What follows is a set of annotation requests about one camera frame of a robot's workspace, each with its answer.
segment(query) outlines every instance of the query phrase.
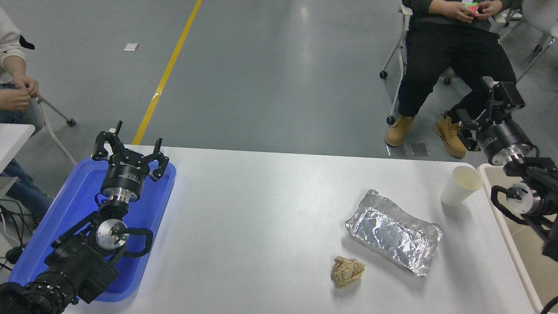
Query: white paper cup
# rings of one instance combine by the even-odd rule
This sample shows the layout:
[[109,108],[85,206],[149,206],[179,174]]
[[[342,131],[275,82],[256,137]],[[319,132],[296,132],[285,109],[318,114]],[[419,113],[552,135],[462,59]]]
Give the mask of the white paper cup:
[[458,166],[451,172],[440,195],[440,200],[447,206],[456,207],[481,186],[483,186],[483,180],[475,169]]

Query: black pants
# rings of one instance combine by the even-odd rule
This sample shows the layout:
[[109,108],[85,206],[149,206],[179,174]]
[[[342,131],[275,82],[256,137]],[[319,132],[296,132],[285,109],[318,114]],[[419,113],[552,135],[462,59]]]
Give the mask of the black pants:
[[455,111],[466,109],[471,118],[477,118],[489,96],[482,77],[516,82],[498,39],[498,34],[470,26],[413,23],[407,34],[407,69],[399,89],[399,114],[415,116],[440,74],[451,66],[471,92],[453,106],[449,115],[457,122]]

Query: jeans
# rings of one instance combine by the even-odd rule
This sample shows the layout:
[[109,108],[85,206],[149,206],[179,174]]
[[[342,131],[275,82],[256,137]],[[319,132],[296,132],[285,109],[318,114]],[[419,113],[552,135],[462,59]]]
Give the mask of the jeans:
[[[0,110],[0,123],[20,123],[24,111]],[[20,201],[34,216],[42,216],[49,209],[52,199],[45,195],[34,183],[25,170],[12,159],[0,173],[2,177],[18,177],[20,181],[14,183],[6,193],[11,198]]]
[[498,39],[498,34],[469,26],[413,23],[406,39],[407,69],[398,94],[399,114],[417,115],[440,74],[451,66],[471,92],[453,106],[449,116],[453,123],[458,122],[456,110],[465,109],[471,118],[477,118],[489,97],[482,77],[516,82]]

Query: tan boot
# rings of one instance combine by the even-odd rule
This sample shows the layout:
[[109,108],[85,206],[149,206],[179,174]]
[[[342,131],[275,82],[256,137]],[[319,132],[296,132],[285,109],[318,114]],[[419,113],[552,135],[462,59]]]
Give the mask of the tan boot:
[[389,146],[399,146],[403,144],[403,138],[407,135],[407,132],[413,126],[413,117],[403,117],[399,116],[397,121],[387,130],[386,137],[384,141]]
[[467,149],[461,142],[457,134],[461,130],[459,123],[451,123],[448,111],[444,112],[442,119],[434,125],[434,132],[444,141],[444,147],[453,157],[462,159],[465,157]]

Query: person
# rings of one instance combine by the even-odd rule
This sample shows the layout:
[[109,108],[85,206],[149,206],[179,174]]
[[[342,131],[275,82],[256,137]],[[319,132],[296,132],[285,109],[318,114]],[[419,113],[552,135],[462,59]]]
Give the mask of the person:
[[442,138],[449,154],[461,159],[466,148],[458,137],[457,110],[465,109],[473,119],[482,113],[489,96],[482,77],[516,82],[498,34],[489,31],[488,20],[508,8],[512,0],[479,2],[476,14],[459,0],[402,0],[402,3],[413,10],[406,38],[407,69],[398,94],[400,116],[384,140],[391,146],[403,143],[440,74],[451,66],[471,92],[442,114],[434,131]]
[[[20,45],[20,31],[0,7],[0,123],[21,123],[29,114],[30,101],[39,96],[37,80],[26,76],[26,57]],[[7,192],[30,212],[37,225],[52,203],[33,179],[12,159],[0,173],[3,177],[18,177]]]

